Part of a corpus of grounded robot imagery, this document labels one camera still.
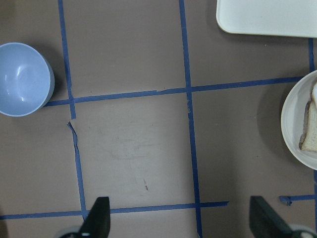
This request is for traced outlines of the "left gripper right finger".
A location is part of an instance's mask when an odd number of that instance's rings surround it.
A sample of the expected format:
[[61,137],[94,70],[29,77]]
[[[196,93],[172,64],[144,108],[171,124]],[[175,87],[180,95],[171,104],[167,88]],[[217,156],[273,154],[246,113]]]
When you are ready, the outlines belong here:
[[251,196],[249,227],[255,238],[295,238],[296,233],[262,196]]

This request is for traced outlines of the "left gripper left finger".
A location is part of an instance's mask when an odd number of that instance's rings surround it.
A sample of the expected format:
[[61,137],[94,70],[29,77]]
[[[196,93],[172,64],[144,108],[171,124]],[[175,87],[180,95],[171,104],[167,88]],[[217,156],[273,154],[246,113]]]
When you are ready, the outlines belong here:
[[98,197],[79,230],[80,238],[107,238],[110,232],[109,197]]

